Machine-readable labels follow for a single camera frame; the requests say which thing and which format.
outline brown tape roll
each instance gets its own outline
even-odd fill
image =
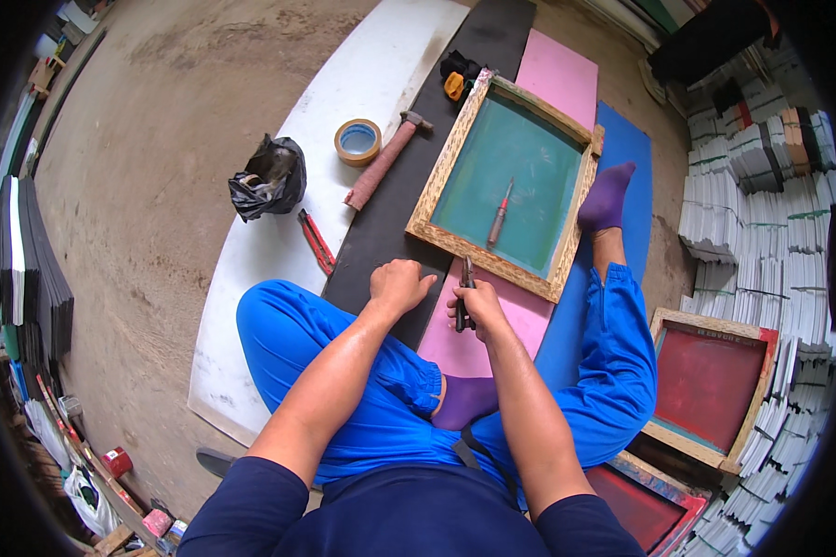
[[[338,128],[334,135],[334,148],[347,166],[367,166],[378,156],[380,130],[371,120],[350,120]]]

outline pink foam board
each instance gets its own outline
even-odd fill
[[[588,130],[594,129],[597,64],[535,29],[529,31],[517,84]],[[436,362],[440,371],[447,375],[489,377],[492,370],[486,346],[477,340],[472,330],[457,333],[450,327],[454,320],[447,315],[446,301],[455,296],[452,289],[458,285],[461,275],[462,260],[455,258],[424,331],[418,355]],[[523,341],[529,357],[535,358],[554,304],[482,269],[475,268],[475,277],[496,288],[505,316]]]
[[[490,359],[486,345],[477,340],[473,330],[456,332],[450,324],[455,319],[448,316],[446,301],[455,295],[452,289],[458,286],[462,276],[462,259],[455,258],[449,267],[449,274],[443,283],[443,291],[433,308],[431,320],[424,331],[424,338],[418,347],[418,356],[430,362],[436,362],[439,370],[446,375],[456,377],[491,377]],[[491,283],[496,288],[502,310],[517,336],[529,352],[529,357],[536,357],[538,347],[545,336],[548,320],[554,304],[545,301],[523,288],[511,284],[492,273],[474,267],[474,278]]]
[[[516,83],[589,131],[594,129],[597,64],[589,59],[530,29]]]

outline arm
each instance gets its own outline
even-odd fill
[[[535,521],[552,503],[594,490],[582,473],[567,420],[505,318],[496,290],[484,281],[476,286],[454,292],[464,299],[477,323],[477,338],[490,353],[504,436]],[[448,305],[455,306],[455,300]],[[453,317],[455,310],[449,314]]]
[[[423,279],[417,261],[394,259],[375,269],[366,307],[301,373],[246,455],[277,462],[310,486],[328,442],[356,410],[390,327],[436,279]]]

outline wooden frame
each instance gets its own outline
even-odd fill
[[[541,117],[584,148],[566,221],[561,230],[560,239],[555,247],[555,253],[546,277],[538,276],[520,266],[516,266],[510,261],[502,259],[498,255],[490,253],[484,248],[431,223],[434,209],[437,207],[439,197],[446,187],[446,181],[456,164],[464,140],[467,139],[479,108],[491,89],[497,95],[501,95]],[[437,163],[433,167],[427,184],[424,185],[424,191],[415,205],[405,231],[457,257],[470,255],[474,264],[548,301],[557,303],[561,299],[563,285],[567,282],[569,268],[573,264],[573,258],[576,256],[576,249],[580,243],[581,231],[576,224],[577,213],[582,201],[588,195],[588,189],[594,182],[594,176],[597,173],[597,160],[601,156],[602,148],[603,128],[601,126],[595,125],[594,133],[592,133],[583,128],[576,120],[563,114],[529,91],[484,69],[477,77],[474,87],[458,114],[456,123],[443,145],[443,150],[439,153]]]
[[[686,511],[648,553],[651,557],[668,555],[673,551],[702,516],[712,497],[709,491],[692,488],[627,451],[622,451],[606,463],[616,472]]]
[[[768,390],[771,381],[771,374],[774,373],[774,358],[777,353],[777,331],[772,329],[765,329],[756,325],[748,325],[737,323],[735,321],[726,321],[724,319],[715,319],[713,317],[697,316],[695,314],[688,314],[674,309],[666,309],[665,307],[657,307],[653,313],[653,319],[650,324],[650,333],[653,337],[655,346],[660,344],[660,335],[666,328],[665,323],[671,322],[676,324],[689,325],[703,330],[710,330],[726,337],[740,337],[744,339],[759,340],[766,344],[765,359],[762,362],[761,370],[758,373],[758,382],[756,383],[755,391],[752,393],[752,400],[750,401],[749,409],[746,412],[746,417],[743,420],[740,430],[737,432],[737,437],[731,445],[731,450],[727,454],[717,451],[711,447],[707,447],[698,443],[696,440],[690,439],[663,427],[651,419],[647,425],[642,429],[650,437],[660,440],[661,442],[676,448],[692,458],[708,464],[713,468],[721,470],[725,473],[739,474],[740,452],[744,450],[746,440],[749,437],[752,427],[755,425],[755,419],[758,415],[758,410],[764,402],[765,392]]]

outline man's right hand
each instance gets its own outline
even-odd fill
[[[446,307],[449,308],[449,317],[455,319],[457,299],[463,299],[468,315],[477,324],[477,338],[482,342],[487,342],[491,334],[508,331],[511,325],[504,316],[502,305],[498,302],[498,295],[492,284],[474,280],[474,285],[477,288],[452,289],[456,298],[448,300]]]

